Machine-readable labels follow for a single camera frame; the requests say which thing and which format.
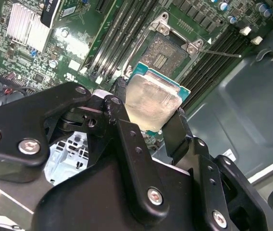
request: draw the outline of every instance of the motherboard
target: motherboard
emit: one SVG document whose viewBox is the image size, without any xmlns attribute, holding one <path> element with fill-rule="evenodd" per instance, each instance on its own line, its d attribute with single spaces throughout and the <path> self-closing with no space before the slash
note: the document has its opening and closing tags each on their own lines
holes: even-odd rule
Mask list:
<svg viewBox="0 0 273 231">
<path fill-rule="evenodd" d="M 272 29 L 273 0 L 0 0 L 0 77 L 109 90 L 142 63 L 190 90 L 188 111 Z"/>
</svg>

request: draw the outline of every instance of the black wire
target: black wire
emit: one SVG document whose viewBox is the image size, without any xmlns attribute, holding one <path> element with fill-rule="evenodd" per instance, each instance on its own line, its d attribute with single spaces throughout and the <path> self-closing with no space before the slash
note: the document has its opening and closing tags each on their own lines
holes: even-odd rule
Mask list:
<svg viewBox="0 0 273 231">
<path fill-rule="evenodd" d="M 20 89 L 29 89 L 29 90 L 34 90 L 36 92 L 39 92 L 40 90 L 37 88 L 33 88 L 33 87 L 19 87 Z"/>
<path fill-rule="evenodd" d="M 24 96 L 28 96 L 27 92 L 23 90 L 23 88 L 28 89 L 27 87 L 21 87 L 21 88 L 16 88 L 16 87 L 10 87 L 10 86 L 0 86 L 0 89 L 12 89 L 12 90 L 17 90 L 21 92 Z"/>
</svg>

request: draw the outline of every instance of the heatsink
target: heatsink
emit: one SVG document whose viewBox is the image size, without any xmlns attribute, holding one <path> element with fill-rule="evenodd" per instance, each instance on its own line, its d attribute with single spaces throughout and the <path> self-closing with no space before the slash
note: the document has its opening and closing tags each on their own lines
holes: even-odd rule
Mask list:
<svg viewBox="0 0 273 231">
<path fill-rule="evenodd" d="M 50 35 L 50 28 L 40 22 L 40 15 L 25 6 L 12 5 L 6 36 L 16 43 L 43 52 Z"/>
</svg>

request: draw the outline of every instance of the white connector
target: white connector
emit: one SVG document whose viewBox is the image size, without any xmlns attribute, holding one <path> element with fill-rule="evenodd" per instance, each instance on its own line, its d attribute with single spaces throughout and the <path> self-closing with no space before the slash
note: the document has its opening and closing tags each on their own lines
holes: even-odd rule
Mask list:
<svg viewBox="0 0 273 231">
<path fill-rule="evenodd" d="M 259 45 L 262 41 L 262 37 L 257 36 L 256 38 L 251 40 L 251 43 L 255 44 L 255 45 Z"/>
<path fill-rule="evenodd" d="M 241 29 L 239 33 L 244 36 L 247 36 L 251 31 L 252 29 L 249 26 L 246 26 L 245 28 Z"/>
</svg>

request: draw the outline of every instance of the ram slot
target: ram slot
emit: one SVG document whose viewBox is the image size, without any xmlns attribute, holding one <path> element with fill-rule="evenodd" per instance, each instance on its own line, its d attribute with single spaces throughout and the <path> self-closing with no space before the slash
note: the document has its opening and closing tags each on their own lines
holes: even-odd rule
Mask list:
<svg viewBox="0 0 273 231">
<path fill-rule="evenodd" d="M 249 40 L 229 27 L 215 42 L 211 50 L 225 53 L 242 53 L 250 45 Z M 217 84 L 217 80 L 227 70 L 235 58 L 206 53 L 181 81 L 181 85 L 191 90 L 182 107 L 187 110 L 209 88 Z"/>
<path fill-rule="evenodd" d="M 156 0 L 148 0 L 142 11 L 138 13 L 137 18 L 135 19 L 135 23 L 131 25 L 129 33 L 120 43 L 120 47 L 116 50 L 116 53 L 114 53 L 114 58 L 108 66 L 108 71 L 106 72 L 107 81 L 112 78 L 115 70 L 123 62 L 123 59 L 126 57 L 127 52 L 129 52 L 128 49 L 131 48 L 132 43 L 141 31 L 142 27 L 148 19 L 148 15 L 150 15 L 157 2 L 158 1 Z"/>
<path fill-rule="evenodd" d="M 122 25 L 125 22 L 125 18 L 127 17 L 129 13 L 129 8 L 131 8 L 132 0 L 127 0 L 123 3 L 121 6 L 112 26 L 110 27 L 108 33 L 103 39 L 103 42 L 97 51 L 96 56 L 93 59 L 93 62 L 91 63 L 92 69 L 95 73 L 95 75 L 99 75 L 99 67 L 102 66 L 102 63 L 104 62 L 107 52 L 110 49 L 110 46 L 112 45 L 112 42 L 114 41 L 118 30 L 122 27 Z"/>
<path fill-rule="evenodd" d="M 146 4 L 145 0 L 134 2 L 133 6 L 129 10 L 127 17 L 124 20 L 122 27 L 118 31 L 115 39 L 112 41 L 112 44 L 106 53 L 106 58 L 104 59 L 103 64 L 99 67 L 99 73 L 103 73 L 105 76 L 109 71 L 109 66 L 112 63 L 116 52 L 120 48 L 125 38 L 128 36 L 128 31 L 131 26 L 137 23 L 137 15 L 141 11 L 144 4 Z"/>
</svg>

